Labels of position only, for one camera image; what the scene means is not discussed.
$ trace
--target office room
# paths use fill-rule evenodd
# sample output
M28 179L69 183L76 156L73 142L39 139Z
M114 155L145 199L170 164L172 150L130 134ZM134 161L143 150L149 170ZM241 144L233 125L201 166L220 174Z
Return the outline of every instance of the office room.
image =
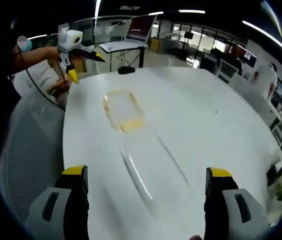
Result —
M282 236L282 2L44 4L2 26L11 233Z

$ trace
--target white desk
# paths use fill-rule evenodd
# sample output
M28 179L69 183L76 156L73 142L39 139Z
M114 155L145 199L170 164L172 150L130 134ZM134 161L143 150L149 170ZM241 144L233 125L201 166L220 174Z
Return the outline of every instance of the white desk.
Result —
M147 141L132 156L152 196L147 202L120 151L121 144L135 147L136 141L111 127L102 105L105 94L119 89L134 94L145 116ZM153 136L164 142L180 170L159 144L152 144ZM203 69L138 68L127 75L99 74L72 85L67 99L64 167L88 166L90 239L203 237L206 167L227 169L240 188L265 206L266 172L278 147L250 105Z
M139 68L143 67L144 63L144 49L147 45L144 42L137 40L123 40L123 41L110 41L102 43L99 45L100 48L105 51L107 54L111 54L110 61L112 61L112 53L128 50L140 50L140 60Z

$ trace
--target white shirt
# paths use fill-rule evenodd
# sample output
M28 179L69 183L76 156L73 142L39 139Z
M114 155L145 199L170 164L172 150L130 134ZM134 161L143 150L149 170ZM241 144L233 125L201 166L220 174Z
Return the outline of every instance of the white shirt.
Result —
M259 75L255 80L251 81L251 84L255 86L257 91L267 99L269 97L271 84L276 86L277 84L277 75L273 67L269 64L261 65L257 72Z
M41 87L42 91L46 91L59 79L59 76L54 69L50 67L47 60L39 62L38 64L29 67L27 70L38 87ZM13 85L21 97L34 86L25 70L15 74Z

